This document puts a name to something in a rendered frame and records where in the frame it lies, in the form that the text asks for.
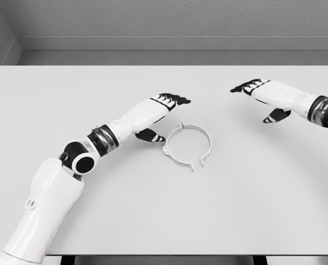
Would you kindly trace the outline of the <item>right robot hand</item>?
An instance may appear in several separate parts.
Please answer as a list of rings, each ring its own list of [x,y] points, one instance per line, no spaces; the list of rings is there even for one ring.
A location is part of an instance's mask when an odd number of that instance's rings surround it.
[[[277,123],[290,116],[296,99],[304,92],[285,83],[252,79],[230,90],[231,93],[244,93],[255,100],[274,107],[274,110],[263,120],[263,123]]]

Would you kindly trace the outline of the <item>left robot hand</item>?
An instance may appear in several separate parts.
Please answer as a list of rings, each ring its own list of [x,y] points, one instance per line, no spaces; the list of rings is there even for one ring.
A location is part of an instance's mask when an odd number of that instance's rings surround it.
[[[121,125],[128,125],[127,132],[146,142],[165,142],[164,136],[150,129],[152,124],[163,119],[175,107],[189,104],[186,97],[170,93],[161,93],[143,100],[120,118]]]

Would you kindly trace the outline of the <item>white pipe clamp half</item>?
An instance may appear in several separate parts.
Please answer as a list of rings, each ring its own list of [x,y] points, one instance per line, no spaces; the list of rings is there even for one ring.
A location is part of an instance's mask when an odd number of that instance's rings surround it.
[[[170,150],[170,140],[179,132],[183,130],[182,127],[178,127],[170,132],[168,137],[166,138],[166,142],[163,145],[162,151],[164,155],[169,157],[175,164],[181,166],[181,167],[187,167],[190,169],[191,172],[194,172],[194,166],[192,162],[184,162],[182,160],[179,160]]]
[[[205,160],[208,158],[208,156],[210,155],[212,148],[213,148],[214,135],[212,133],[210,133],[208,130],[206,130],[205,128],[203,128],[202,126],[197,125],[197,124],[187,124],[182,120],[180,122],[180,125],[181,125],[182,129],[192,129],[192,130],[199,131],[207,138],[208,145],[209,145],[208,150],[202,157],[199,158],[200,166],[204,167]]]

